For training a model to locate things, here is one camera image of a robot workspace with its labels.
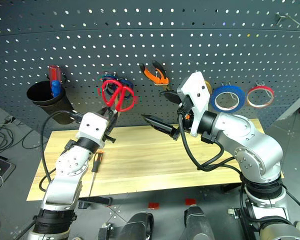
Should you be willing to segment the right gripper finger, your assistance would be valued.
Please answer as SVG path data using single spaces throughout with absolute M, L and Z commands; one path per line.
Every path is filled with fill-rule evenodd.
M 145 122 L 150 125 L 153 129 L 162 132 L 166 135 L 169 135 L 171 138 L 174 136 L 174 133 L 176 132 L 176 128 L 173 127 L 171 124 L 163 122 L 162 119 L 157 118 L 153 115 L 149 114 L 142 114 L 141 115 Z
M 159 94 L 174 104 L 179 105 L 182 102 L 178 94 L 172 90 L 161 91 Z

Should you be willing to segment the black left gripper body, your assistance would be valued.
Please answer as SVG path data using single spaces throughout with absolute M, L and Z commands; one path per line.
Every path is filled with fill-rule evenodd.
M 105 132 L 103 134 L 103 137 L 102 137 L 102 141 L 105 142 L 105 141 L 110 141 L 112 143 L 115 143 L 116 139 L 111 137 L 110 134 L 113 130 L 114 126 L 113 125 L 109 125 L 106 129 L 105 129 Z

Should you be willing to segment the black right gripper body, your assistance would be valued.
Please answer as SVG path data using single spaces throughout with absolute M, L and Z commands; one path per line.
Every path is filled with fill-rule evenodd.
M 183 100 L 181 100 L 181 103 L 178 104 L 177 115 L 182 116 L 182 127 L 178 124 L 178 128 L 176 128 L 172 137 L 175 141 L 179 138 L 181 130 L 190 133 L 192 124 L 192 100 L 189 95 L 186 95 Z

